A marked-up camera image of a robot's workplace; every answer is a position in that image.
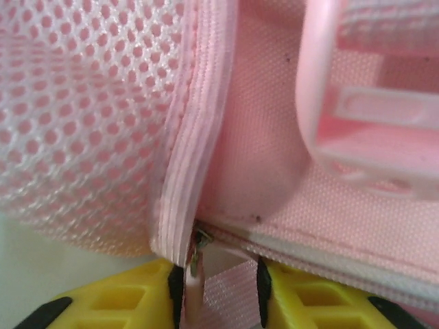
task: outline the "zipper pull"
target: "zipper pull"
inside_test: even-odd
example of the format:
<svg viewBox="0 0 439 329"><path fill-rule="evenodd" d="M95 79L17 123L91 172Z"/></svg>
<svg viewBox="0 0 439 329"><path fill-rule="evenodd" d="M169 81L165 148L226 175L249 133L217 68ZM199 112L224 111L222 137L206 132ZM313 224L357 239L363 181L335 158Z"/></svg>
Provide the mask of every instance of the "zipper pull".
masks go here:
<svg viewBox="0 0 439 329"><path fill-rule="evenodd" d="M192 256L185 276L185 318L191 325L197 321L203 305L204 268L202 250L213 242L213 237L195 228L192 239Z"/></svg>

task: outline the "white surface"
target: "white surface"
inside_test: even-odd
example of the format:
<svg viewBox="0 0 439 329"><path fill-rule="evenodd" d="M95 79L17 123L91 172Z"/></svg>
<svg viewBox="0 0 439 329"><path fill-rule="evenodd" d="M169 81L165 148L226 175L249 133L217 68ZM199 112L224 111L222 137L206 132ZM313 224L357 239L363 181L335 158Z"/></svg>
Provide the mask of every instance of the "white surface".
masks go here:
<svg viewBox="0 0 439 329"><path fill-rule="evenodd" d="M86 252L48 241L0 218L0 327L12 329L55 295L151 258Z"/></svg>

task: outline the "yellow plastic object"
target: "yellow plastic object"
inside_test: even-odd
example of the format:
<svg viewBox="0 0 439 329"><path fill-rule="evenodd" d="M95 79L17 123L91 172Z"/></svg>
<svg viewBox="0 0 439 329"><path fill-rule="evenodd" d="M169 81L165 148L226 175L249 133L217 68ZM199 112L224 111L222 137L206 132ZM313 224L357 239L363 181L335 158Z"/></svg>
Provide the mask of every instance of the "yellow plastic object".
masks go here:
<svg viewBox="0 0 439 329"><path fill-rule="evenodd" d="M155 260L67 291L72 304L48 329L174 329L168 276L173 265Z"/></svg>
<svg viewBox="0 0 439 329"><path fill-rule="evenodd" d="M265 261L272 279L269 329L395 329L369 293Z"/></svg>

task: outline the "plastic buckle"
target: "plastic buckle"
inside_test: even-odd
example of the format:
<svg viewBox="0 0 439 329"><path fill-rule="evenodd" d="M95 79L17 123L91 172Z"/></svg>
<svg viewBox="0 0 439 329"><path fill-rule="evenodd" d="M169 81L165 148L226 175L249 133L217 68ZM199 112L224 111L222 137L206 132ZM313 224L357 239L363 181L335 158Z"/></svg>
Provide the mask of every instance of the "plastic buckle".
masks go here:
<svg viewBox="0 0 439 329"><path fill-rule="evenodd" d="M308 0L298 61L298 124L313 159L373 193L439 199L439 95L330 83L344 2Z"/></svg>

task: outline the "black rubber tip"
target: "black rubber tip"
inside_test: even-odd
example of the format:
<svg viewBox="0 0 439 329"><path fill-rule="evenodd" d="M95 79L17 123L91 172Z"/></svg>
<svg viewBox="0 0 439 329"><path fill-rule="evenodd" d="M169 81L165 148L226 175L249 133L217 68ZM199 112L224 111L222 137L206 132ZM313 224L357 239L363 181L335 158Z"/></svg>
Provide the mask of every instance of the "black rubber tip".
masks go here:
<svg viewBox="0 0 439 329"><path fill-rule="evenodd" d="M167 277L167 285L169 287L169 295L171 296L173 305L172 318L174 321L174 328L178 329L180 327L181 306L185 290L185 271L182 267L174 265L174 268Z"/></svg>
<svg viewBox="0 0 439 329"><path fill-rule="evenodd" d="M272 277L268 271L267 265L262 257L258 259L257 269L257 289L259 300L259 316L261 317L261 326L265 328L268 322L268 301L272 295Z"/></svg>
<svg viewBox="0 0 439 329"><path fill-rule="evenodd" d="M14 329L46 329L72 302L70 297L61 297L43 304Z"/></svg>
<svg viewBox="0 0 439 329"><path fill-rule="evenodd" d="M396 329L426 329L398 304L380 297L371 296L368 299Z"/></svg>

